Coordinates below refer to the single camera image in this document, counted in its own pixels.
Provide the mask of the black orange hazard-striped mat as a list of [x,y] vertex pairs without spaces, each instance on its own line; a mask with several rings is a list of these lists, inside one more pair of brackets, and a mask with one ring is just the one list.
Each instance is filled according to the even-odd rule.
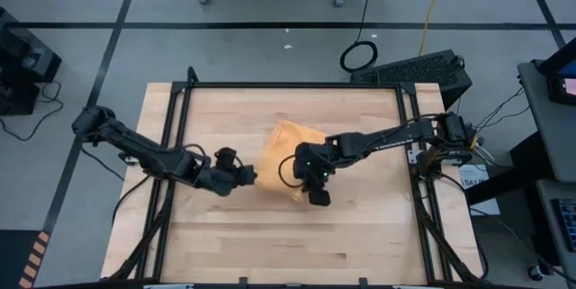
[[43,230],[0,230],[0,289],[32,289],[49,241]]

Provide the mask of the grey cart top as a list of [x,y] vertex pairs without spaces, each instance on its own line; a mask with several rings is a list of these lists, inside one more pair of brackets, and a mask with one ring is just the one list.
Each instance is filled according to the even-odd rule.
[[549,99],[546,79],[534,63],[518,64],[517,70],[555,178],[576,183],[576,106]]

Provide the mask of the orange waffle-weave towel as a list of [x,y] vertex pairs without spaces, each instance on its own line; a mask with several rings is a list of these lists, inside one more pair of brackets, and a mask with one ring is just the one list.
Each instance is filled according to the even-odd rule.
[[291,188],[282,182],[278,168],[285,158],[295,153],[300,143],[322,144],[325,137],[326,134],[321,131],[287,120],[279,120],[264,146],[263,155],[255,164],[257,174],[255,186],[260,190],[282,194],[295,202],[301,202],[301,181],[293,176],[293,159],[284,162],[281,172],[283,179],[289,185],[296,185],[296,188]]

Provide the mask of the black keyboard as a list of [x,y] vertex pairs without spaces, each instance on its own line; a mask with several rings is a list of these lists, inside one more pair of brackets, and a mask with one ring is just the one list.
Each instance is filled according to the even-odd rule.
[[551,201],[567,249],[576,253],[576,199]]

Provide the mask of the white paper sheet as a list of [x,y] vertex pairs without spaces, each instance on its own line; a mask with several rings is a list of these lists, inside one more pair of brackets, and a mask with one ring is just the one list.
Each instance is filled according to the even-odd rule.
[[[459,167],[461,183],[464,189],[476,186],[489,179],[484,165],[462,165]],[[473,216],[482,216],[484,213],[494,216],[500,215],[500,207],[496,199],[490,199],[472,206]]]

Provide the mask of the black equipment stack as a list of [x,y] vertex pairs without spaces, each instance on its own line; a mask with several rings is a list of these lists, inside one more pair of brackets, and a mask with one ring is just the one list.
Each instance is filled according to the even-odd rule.
[[61,57],[0,6],[0,116],[32,114],[40,89],[54,80]]

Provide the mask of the black screen with pink display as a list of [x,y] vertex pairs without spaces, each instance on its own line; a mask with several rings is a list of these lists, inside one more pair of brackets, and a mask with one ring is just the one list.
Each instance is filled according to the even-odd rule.
[[552,102],[576,106],[576,37],[536,68]]

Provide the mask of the grey side table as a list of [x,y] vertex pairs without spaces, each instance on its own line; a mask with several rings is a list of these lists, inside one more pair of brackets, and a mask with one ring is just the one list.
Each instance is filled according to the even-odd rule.
[[538,180],[535,188],[543,208],[545,236],[552,244],[552,254],[563,272],[576,279],[576,253],[567,249],[551,204],[553,199],[576,199],[576,184]]

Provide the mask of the black perforated computer tower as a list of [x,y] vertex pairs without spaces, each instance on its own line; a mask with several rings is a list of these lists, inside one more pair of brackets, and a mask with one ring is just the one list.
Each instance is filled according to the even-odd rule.
[[442,50],[357,71],[351,74],[350,81],[360,84],[438,84],[446,109],[473,85],[465,71],[464,58],[455,55],[452,50]]

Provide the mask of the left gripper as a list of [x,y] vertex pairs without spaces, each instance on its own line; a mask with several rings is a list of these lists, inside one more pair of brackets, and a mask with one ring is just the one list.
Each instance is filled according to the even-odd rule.
[[257,173],[253,166],[243,166],[219,169],[208,167],[203,169],[197,179],[197,188],[213,192],[218,196],[228,196],[233,189],[239,186],[255,184]]

